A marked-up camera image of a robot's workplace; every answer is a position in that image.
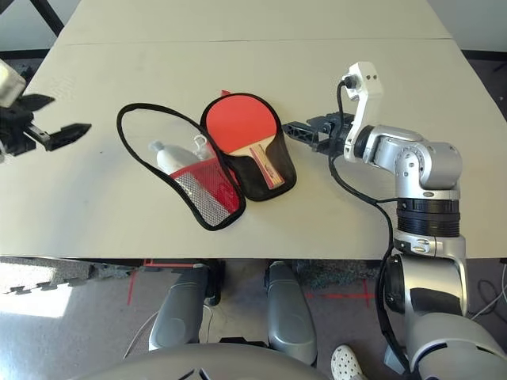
table tennis paddle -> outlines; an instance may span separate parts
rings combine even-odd
[[[242,94],[224,97],[208,110],[206,126],[224,153],[253,158],[270,189],[285,182],[265,153],[275,139],[276,120],[264,103]]]

wooden handle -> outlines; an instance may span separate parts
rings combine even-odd
[[[251,146],[250,153],[261,170],[262,176],[270,189],[277,188],[285,183],[284,178],[281,177],[273,164],[269,161],[269,158],[266,156],[261,144]]]

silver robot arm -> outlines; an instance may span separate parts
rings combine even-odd
[[[465,318],[465,238],[459,234],[462,160],[446,142],[378,125],[383,88],[375,67],[359,62],[342,78],[359,101],[344,145],[348,162],[395,176],[398,227],[385,271],[386,304],[405,315],[410,372],[422,379],[505,378],[507,358],[490,334]],[[400,368],[393,355],[387,364]]]

white shoe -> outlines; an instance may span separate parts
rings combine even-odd
[[[334,380],[351,380],[354,376],[363,374],[354,351],[346,344],[334,350],[331,356],[331,371]]]

table surface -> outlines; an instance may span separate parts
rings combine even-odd
[[[283,123],[304,121],[334,112],[337,79],[368,60],[383,81],[380,122],[450,142],[462,154],[467,255],[504,256],[507,123],[429,6],[294,3],[82,0],[27,92],[57,99],[36,113],[38,127],[93,126],[71,146],[39,147],[2,164],[0,254],[379,259],[387,245],[382,216],[341,190],[326,158],[308,146],[286,139],[298,174],[290,192],[247,201],[238,221],[209,232],[116,134],[116,114],[128,103],[199,120],[221,89],[265,98]],[[360,14],[361,28],[345,14]],[[355,106],[346,101],[345,111]],[[143,145],[166,131],[150,133],[134,138]],[[339,167],[364,192],[394,195],[389,173]]]

